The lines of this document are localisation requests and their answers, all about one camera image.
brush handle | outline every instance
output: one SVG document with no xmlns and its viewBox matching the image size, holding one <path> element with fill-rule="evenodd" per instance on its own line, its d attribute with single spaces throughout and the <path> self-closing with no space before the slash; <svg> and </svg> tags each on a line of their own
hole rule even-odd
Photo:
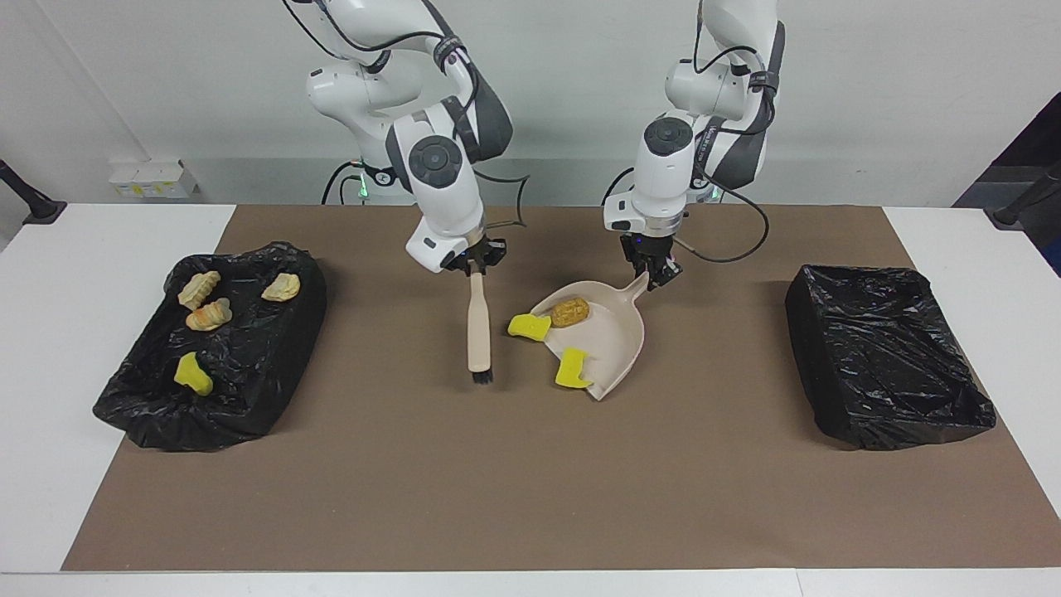
<svg viewBox="0 0 1061 597">
<path fill-rule="evenodd" d="M 471 300 L 468 302 L 468 371 L 482 373 L 490 370 L 490 311 L 483 292 L 483 274 L 475 271 L 471 280 Z"/>
</svg>

black cable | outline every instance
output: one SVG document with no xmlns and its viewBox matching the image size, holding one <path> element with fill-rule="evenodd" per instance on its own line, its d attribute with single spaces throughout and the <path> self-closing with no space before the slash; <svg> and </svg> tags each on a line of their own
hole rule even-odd
<svg viewBox="0 0 1061 597">
<path fill-rule="evenodd" d="M 520 176 L 519 178 L 499 178 L 497 176 L 491 176 L 489 174 L 484 174 L 484 173 L 480 172 L 479 170 L 472 170 L 472 172 L 475 172 L 475 175 L 479 176 L 480 178 L 483 178 L 484 180 L 490 180 L 491 182 L 502 182 L 502 183 L 506 183 L 506 182 L 514 182 L 514 183 L 515 182 L 519 182 L 520 183 L 520 188 L 517 189 L 517 191 L 516 191 L 516 218 L 515 220 L 505 220 L 505 221 L 502 221 L 502 222 L 491 222 L 491 223 L 489 223 L 489 224 L 486 225 L 487 229 L 490 229 L 490 228 L 502 228 L 502 227 L 505 227 L 505 226 L 522 226 L 524 228 L 527 227 L 526 222 L 523 221 L 523 188 L 526 187 L 527 180 L 530 179 L 530 174 L 527 174 L 525 176 Z"/>
<path fill-rule="evenodd" d="M 329 50 L 328 48 L 326 48 L 324 46 L 324 43 L 321 43 L 316 38 L 316 36 L 314 36 L 312 33 L 310 33 L 309 28 L 306 27 L 306 23 L 302 22 L 302 19 L 298 18 L 298 15 L 295 13 L 295 10 L 291 7 L 291 3 L 288 0 L 281 0 L 281 2 L 283 2 L 283 5 L 288 8 L 288 13 L 290 13 L 291 16 L 294 17 L 295 21 L 298 22 L 298 27 L 302 28 L 302 31 L 305 31 L 306 34 L 309 35 L 310 38 L 313 39 L 313 41 L 317 45 L 317 47 L 319 47 L 321 50 L 324 50 L 325 52 L 327 52 L 328 55 L 330 55 L 333 58 L 336 58 L 336 59 L 340 59 L 340 60 L 346 59 L 343 56 L 340 56 L 338 54 L 335 54 L 334 52 L 332 52 L 331 50 Z M 414 37 L 434 37 L 436 39 L 445 39 L 446 38 L 446 36 L 443 36 L 442 34 L 435 33 L 434 31 L 415 31 L 413 33 L 406 33 L 404 35 L 399 35 L 398 37 L 395 37 L 394 39 L 390 39 L 390 40 L 385 41 L 383 43 L 378 43 L 376 46 L 362 46 L 362 45 L 358 43 L 356 41 L 354 41 L 354 40 L 352 40 L 352 39 L 350 39 L 349 37 L 346 36 L 346 33 L 344 33 L 343 30 L 340 29 L 338 23 L 335 22 L 334 18 L 332 18 L 331 13 L 329 13 L 327 10 L 323 10 L 321 12 L 324 12 L 325 16 L 328 18 L 328 22 L 330 22 L 331 25 L 335 29 L 335 31 L 338 32 L 338 34 L 343 38 L 343 40 L 346 41 L 347 43 L 349 43 L 350 47 L 352 47 L 354 50 L 361 50 L 362 52 L 378 52 L 380 50 L 386 50 L 387 48 L 390 48 L 392 46 L 396 46 L 396 45 L 401 43 L 402 41 L 404 41 L 406 39 L 412 39 Z"/>
<path fill-rule="evenodd" d="M 360 182 L 361 181 L 361 176 L 358 175 L 358 174 L 350 174 L 346 178 L 343 178 L 342 180 L 340 180 L 340 182 L 338 182 L 338 203 L 340 203 L 340 205 L 346 205 L 346 195 L 344 194 L 344 192 L 345 192 L 345 189 L 346 189 L 346 183 L 349 180 L 358 180 Z"/>
<path fill-rule="evenodd" d="M 343 56 L 341 56 L 341 55 L 336 54 L 335 52 L 332 52 L 331 50 L 329 50 L 328 48 L 326 48 L 325 45 L 321 43 L 320 40 L 317 39 L 317 37 L 315 35 L 313 35 L 313 33 L 309 30 L 309 28 L 306 27 L 306 23 L 302 22 L 302 19 L 298 18 L 298 15 L 295 14 L 295 10 L 291 7 L 291 4 L 288 2 L 288 0 L 282 0 L 282 1 L 283 1 L 284 7 L 288 8 L 288 13 L 291 14 L 292 18 L 295 19 L 295 22 L 298 23 L 298 27 L 302 28 L 302 31 L 305 31 L 306 34 L 310 36 L 310 39 L 312 39 L 313 42 L 317 45 L 317 48 L 320 48 L 321 50 L 325 51 L 326 54 L 328 54 L 329 56 L 331 56 L 331 57 L 333 57 L 333 58 L 335 58 L 337 60 L 344 59 Z"/>
<path fill-rule="evenodd" d="M 337 22 L 335 22 L 335 19 L 332 18 L 331 13 L 327 8 L 324 8 L 324 11 L 321 12 L 324 12 L 325 17 L 328 18 L 328 22 L 331 23 L 332 28 L 334 28 L 335 31 L 338 32 L 340 37 L 342 37 L 344 41 L 349 43 L 351 48 L 353 48 L 354 50 L 361 50 L 362 52 L 379 52 L 380 50 L 386 50 L 387 48 L 397 46 L 398 43 L 401 43 L 402 41 L 406 39 L 412 39 L 414 37 L 434 37 L 435 39 L 446 39 L 445 35 L 442 35 L 441 33 L 436 33 L 434 31 L 414 31 L 412 33 L 399 35 L 398 37 L 395 37 L 394 39 L 390 39 L 388 41 L 384 41 L 383 43 L 377 43 L 376 46 L 362 46 L 361 43 L 358 43 L 353 39 L 350 39 L 349 37 L 346 36 L 346 33 L 343 32 L 343 29 L 338 25 Z"/>
<path fill-rule="evenodd" d="M 320 195 L 320 205 L 328 204 L 328 193 L 331 192 L 331 187 L 332 185 L 335 183 L 335 178 L 338 178 L 338 175 L 343 172 L 343 170 L 346 170 L 347 168 L 361 168 L 361 166 L 362 166 L 361 162 L 354 159 L 352 161 L 344 161 L 338 168 L 336 168 L 335 171 L 332 172 L 331 177 L 328 178 L 328 183 L 325 185 L 325 192 L 324 194 Z"/>
<path fill-rule="evenodd" d="M 766 117 L 766 122 L 762 126 L 760 126 L 759 129 L 756 129 L 756 130 L 738 130 L 736 128 L 719 127 L 718 131 L 719 133 L 730 133 L 732 135 L 749 135 L 749 136 L 751 136 L 751 135 L 759 135 L 761 133 L 765 133 L 766 129 L 770 127 L 770 124 L 773 124 L 773 117 L 777 116 L 778 110 L 777 110 L 776 107 L 773 107 L 773 96 L 770 93 L 766 92 L 766 91 L 762 91 L 762 93 L 763 93 L 763 102 L 766 103 L 766 109 L 767 109 L 767 111 L 769 111 L 769 116 Z"/>
<path fill-rule="evenodd" d="M 629 168 L 627 168 L 626 170 L 623 170 L 622 172 L 620 172 L 619 176 L 615 176 L 615 179 L 612 180 L 610 185 L 608 185 L 608 190 L 604 191 L 604 197 L 601 198 L 601 206 L 602 207 L 604 206 L 604 203 L 606 200 L 608 200 L 608 197 L 611 196 L 611 191 L 615 190 L 615 186 L 619 185 L 619 181 L 622 180 L 623 177 L 625 177 L 630 172 L 633 172 L 633 166 L 632 165 L 629 166 Z"/>
<path fill-rule="evenodd" d="M 711 68 L 712 66 L 714 66 L 715 63 L 717 63 L 719 59 L 721 59 L 723 56 L 726 56 L 728 54 L 732 54 L 733 52 L 745 51 L 745 52 L 751 52 L 752 54 L 758 54 L 759 53 L 759 51 L 755 50 L 754 48 L 752 48 L 751 46 L 733 46 L 732 48 L 726 48 L 721 52 L 718 52 L 717 54 L 715 54 L 715 57 L 713 57 L 710 60 L 708 60 L 708 64 L 706 64 L 703 66 L 703 68 L 698 68 L 696 66 L 696 54 L 699 52 L 699 50 L 700 50 L 700 30 L 697 29 L 696 30 L 696 41 L 693 42 L 693 72 L 695 72 L 696 74 L 703 74 L 705 72 L 708 71 L 709 68 Z"/>
<path fill-rule="evenodd" d="M 703 169 L 700 168 L 700 165 L 698 163 L 694 162 L 693 166 L 696 168 L 699 171 L 700 175 L 703 176 L 703 178 L 706 180 L 708 180 L 709 182 L 711 182 L 711 183 L 715 185 L 716 187 L 723 189 L 724 192 L 728 192 L 728 193 L 732 194 L 733 196 L 740 198 L 741 200 L 747 203 L 755 211 L 758 211 L 759 215 L 763 218 L 763 235 L 760 236 L 759 238 L 759 242 L 756 242 L 755 245 L 752 246 L 751 248 L 749 248 L 748 250 L 745 250 L 744 252 L 742 252 L 740 254 L 735 254 L 733 257 L 723 257 L 723 258 L 708 257 L 707 254 L 700 252 L 699 250 L 697 250 L 696 248 L 694 248 L 693 246 L 691 246 L 690 244 L 688 244 L 685 241 L 681 240 L 678 236 L 675 236 L 674 241 L 676 243 L 678 243 L 679 245 L 681 245 L 681 247 L 684 248 L 685 250 L 689 250 L 690 252 L 692 252 L 694 256 L 699 257 L 700 259 L 703 259 L 705 261 L 710 261 L 712 263 L 732 263 L 733 261 L 740 261 L 741 259 L 744 259 L 745 257 L 748 257 L 752 252 L 759 250 L 759 248 L 761 246 L 763 246 L 763 244 L 766 242 L 766 238 L 770 235 L 770 218 L 766 215 L 766 211 L 763 211 L 763 208 L 760 207 L 759 204 L 755 203 L 754 200 L 748 198 L 747 196 L 744 196 L 743 194 L 736 192 L 735 190 L 733 190 L 733 189 L 731 189 L 731 188 L 729 188 L 729 187 L 720 183 L 718 180 L 716 180 L 716 179 L 712 178 L 711 176 L 709 176 L 708 173 L 705 172 Z"/>
<path fill-rule="evenodd" d="M 465 70 L 468 71 L 468 75 L 471 76 L 471 94 L 468 95 L 468 101 L 465 102 L 464 110 L 467 112 L 471 103 L 475 101 L 479 95 L 479 71 L 471 66 L 471 63 L 464 59 L 464 56 L 457 54 L 457 58 L 465 65 Z"/>
</svg>

food piece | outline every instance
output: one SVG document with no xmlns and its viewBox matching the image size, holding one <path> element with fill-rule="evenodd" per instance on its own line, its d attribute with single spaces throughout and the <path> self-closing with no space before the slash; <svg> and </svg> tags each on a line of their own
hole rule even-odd
<svg viewBox="0 0 1061 597">
<path fill-rule="evenodd" d="M 188 353 L 180 357 L 173 381 L 191 388 L 201 397 L 209 396 L 213 391 L 213 380 L 210 380 L 210 376 L 199 367 L 198 362 L 195 361 L 195 353 Z"/>
<path fill-rule="evenodd" d="M 516 316 L 512 321 L 508 322 L 508 335 L 509 336 L 522 336 L 523 338 L 529 338 L 535 343 L 541 343 L 545 340 L 545 335 L 549 334 L 549 329 L 553 326 L 553 318 L 549 316 L 536 317 L 530 314 L 524 314 L 522 316 Z"/>
<path fill-rule="evenodd" d="M 195 332 L 211 332 L 232 321 L 232 311 L 228 306 L 228 298 L 218 298 L 205 308 L 199 308 L 185 319 L 188 328 Z"/>
<path fill-rule="evenodd" d="M 203 301 L 206 301 L 206 297 L 213 292 L 219 281 L 221 281 L 221 274 L 218 271 L 193 275 L 192 279 L 185 284 L 185 288 L 177 294 L 177 303 L 194 312 L 203 306 Z"/>
<path fill-rule="evenodd" d="M 279 274 L 262 292 L 262 298 L 274 303 L 285 303 L 291 301 L 301 287 L 302 282 L 299 281 L 297 274 Z"/>
<path fill-rule="evenodd" d="M 560 357 L 560 369 L 556 372 L 556 383 L 564 388 L 574 388 L 576 390 L 582 390 L 592 386 L 592 382 L 581 379 L 582 364 L 588 356 L 589 354 L 586 351 L 579 351 L 571 347 L 564 349 L 563 356 Z"/>
<path fill-rule="evenodd" d="M 552 315 L 553 326 L 568 328 L 590 317 L 590 304 L 586 302 L 585 298 L 576 296 L 554 306 Z"/>
</svg>

yellow sponge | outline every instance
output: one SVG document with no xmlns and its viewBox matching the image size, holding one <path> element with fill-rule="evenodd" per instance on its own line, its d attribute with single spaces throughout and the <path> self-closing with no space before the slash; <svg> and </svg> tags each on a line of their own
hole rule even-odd
<svg viewBox="0 0 1061 597">
<path fill-rule="evenodd" d="M 586 382 L 581 379 L 582 363 L 588 356 L 586 351 L 570 347 L 564 349 L 563 356 L 560 357 L 560 370 L 556 372 L 556 383 L 564 388 L 575 388 L 576 390 L 592 386 L 592 382 Z"/>
<path fill-rule="evenodd" d="M 173 381 L 181 386 L 188 386 L 201 397 L 213 391 L 213 380 L 206 374 L 195 361 L 195 353 L 188 353 L 177 363 L 177 373 Z"/>
<path fill-rule="evenodd" d="M 509 336 L 522 336 L 536 343 L 541 343 L 549 334 L 549 329 L 553 327 L 553 318 L 549 316 L 535 317 L 530 314 L 516 316 L 508 322 Z"/>
</svg>

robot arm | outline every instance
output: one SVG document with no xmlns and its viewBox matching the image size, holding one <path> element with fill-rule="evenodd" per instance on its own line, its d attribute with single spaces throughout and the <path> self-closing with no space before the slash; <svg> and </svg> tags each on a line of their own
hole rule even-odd
<svg viewBox="0 0 1061 597">
<path fill-rule="evenodd" d="M 412 193 L 423 217 L 406 250 L 432 271 L 485 268 L 502 241 L 484 234 L 483 201 L 471 164 L 505 151 L 511 121 L 467 49 L 429 0 L 295 0 L 314 3 L 343 65 L 311 73 L 319 111 L 354 134 L 369 193 Z M 415 66 L 390 49 L 430 54 L 456 93 L 392 120 L 379 110 L 419 95 Z"/>
<path fill-rule="evenodd" d="M 706 4 L 697 13 L 697 47 L 706 24 L 721 53 L 671 68 L 665 88 L 674 109 L 645 128 L 633 189 L 605 199 L 605 227 L 624 232 L 624 254 L 637 274 L 649 271 L 649 289 L 681 273 L 671 248 L 685 204 L 700 200 L 711 182 L 751 182 L 773 120 L 785 40 L 777 0 Z"/>
</svg>

